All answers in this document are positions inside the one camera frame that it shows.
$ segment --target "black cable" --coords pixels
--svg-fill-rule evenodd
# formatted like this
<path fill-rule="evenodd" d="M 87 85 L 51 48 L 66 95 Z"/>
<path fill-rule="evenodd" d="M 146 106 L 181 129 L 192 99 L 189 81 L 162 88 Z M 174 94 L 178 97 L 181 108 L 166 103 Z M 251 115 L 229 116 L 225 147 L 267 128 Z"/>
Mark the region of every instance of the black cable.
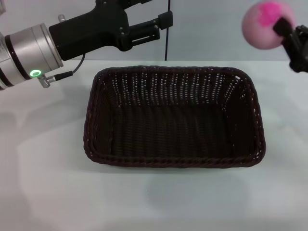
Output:
<path fill-rule="evenodd" d="M 78 66 L 75 68 L 75 70 L 73 71 L 73 74 L 80 68 L 80 66 L 82 65 L 83 61 L 85 60 L 86 54 L 82 55 L 82 58 L 80 60 L 80 63 L 78 64 Z"/>
<path fill-rule="evenodd" d="M 59 81 L 61 79 L 64 79 L 64 78 L 67 78 L 67 77 L 70 77 L 72 76 L 79 68 L 80 66 L 82 65 L 83 61 L 85 60 L 85 57 L 86 57 L 86 54 L 83 54 L 82 55 L 82 58 L 80 60 L 80 63 L 78 64 L 78 66 L 74 69 L 74 71 L 68 71 L 68 72 L 64 72 L 64 73 L 61 73 L 61 74 L 57 74 L 57 75 L 54 75 L 54 79 L 56 81 Z"/>
<path fill-rule="evenodd" d="M 171 0 L 168 0 L 168 11 L 170 11 Z M 166 35 L 166 48 L 165 48 L 165 61 L 167 61 L 168 56 L 168 40 L 169 40 L 169 27 L 167 28 L 167 35 Z"/>

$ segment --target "white tabletop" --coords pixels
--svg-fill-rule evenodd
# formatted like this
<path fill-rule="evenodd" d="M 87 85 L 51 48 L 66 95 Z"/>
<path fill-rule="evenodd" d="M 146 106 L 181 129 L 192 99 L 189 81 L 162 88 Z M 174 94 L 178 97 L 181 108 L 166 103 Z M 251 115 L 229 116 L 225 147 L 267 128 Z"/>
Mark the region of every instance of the white tabletop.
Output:
<path fill-rule="evenodd" d="M 74 69 L 68 61 L 54 73 Z M 137 169 L 99 165 L 83 150 L 95 74 L 131 65 L 230 66 L 257 89 L 267 152 L 251 168 Z M 306 231 L 308 74 L 286 62 L 85 61 L 43 89 L 0 92 L 2 231 Z"/>

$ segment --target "green led ring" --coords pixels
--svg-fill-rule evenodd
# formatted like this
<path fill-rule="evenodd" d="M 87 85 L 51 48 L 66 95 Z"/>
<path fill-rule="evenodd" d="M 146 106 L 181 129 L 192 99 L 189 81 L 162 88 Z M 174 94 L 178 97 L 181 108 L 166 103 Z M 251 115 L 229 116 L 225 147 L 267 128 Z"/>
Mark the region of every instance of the green led ring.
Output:
<path fill-rule="evenodd" d="M 33 70 L 30 72 L 31 77 L 36 77 L 36 76 L 39 76 L 40 74 L 42 74 L 40 70 Z"/>

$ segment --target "dark brown wicker basket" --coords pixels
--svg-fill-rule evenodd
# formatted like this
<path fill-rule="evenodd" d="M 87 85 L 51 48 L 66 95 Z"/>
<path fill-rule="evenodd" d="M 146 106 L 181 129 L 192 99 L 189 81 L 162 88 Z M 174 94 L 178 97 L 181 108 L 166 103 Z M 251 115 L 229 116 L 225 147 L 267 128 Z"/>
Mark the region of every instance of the dark brown wicker basket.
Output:
<path fill-rule="evenodd" d="M 264 157 L 260 106 L 234 68 L 109 68 L 93 82 L 84 149 L 123 167 L 250 167 Z"/>

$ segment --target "pink ball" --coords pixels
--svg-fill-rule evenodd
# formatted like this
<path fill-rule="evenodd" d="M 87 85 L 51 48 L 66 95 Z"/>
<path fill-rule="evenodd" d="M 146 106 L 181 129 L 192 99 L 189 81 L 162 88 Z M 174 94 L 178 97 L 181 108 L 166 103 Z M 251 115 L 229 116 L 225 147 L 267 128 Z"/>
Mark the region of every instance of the pink ball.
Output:
<path fill-rule="evenodd" d="M 294 13 L 289 5 L 280 1 L 264 1 L 246 13 L 242 30 L 247 42 L 255 48 L 269 50 L 279 47 L 282 37 L 273 30 L 280 18 L 285 18 L 295 28 Z"/>

